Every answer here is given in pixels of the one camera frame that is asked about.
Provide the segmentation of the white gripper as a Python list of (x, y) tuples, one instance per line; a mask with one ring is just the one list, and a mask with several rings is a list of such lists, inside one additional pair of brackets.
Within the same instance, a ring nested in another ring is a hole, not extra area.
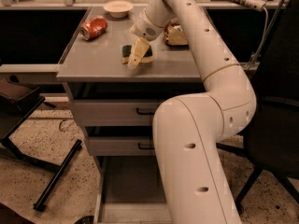
[(145, 11), (142, 11), (136, 17), (131, 32), (137, 35), (138, 39), (131, 47), (131, 53), (127, 64), (127, 67), (130, 70), (137, 68), (141, 59), (145, 56), (150, 47), (149, 41), (155, 40), (162, 31), (163, 28), (152, 23)]

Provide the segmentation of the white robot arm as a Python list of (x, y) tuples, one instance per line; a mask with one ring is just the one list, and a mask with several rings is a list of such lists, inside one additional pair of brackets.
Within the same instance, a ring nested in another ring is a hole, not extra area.
[(242, 131), (256, 109), (245, 71), (196, 0), (151, 0), (135, 20), (138, 35), (129, 64), (140, 63), (149, 42), (177, 17), (204, 92), (159, 105), (152, 131), (172, 224), (242, 224), (217, 143)]

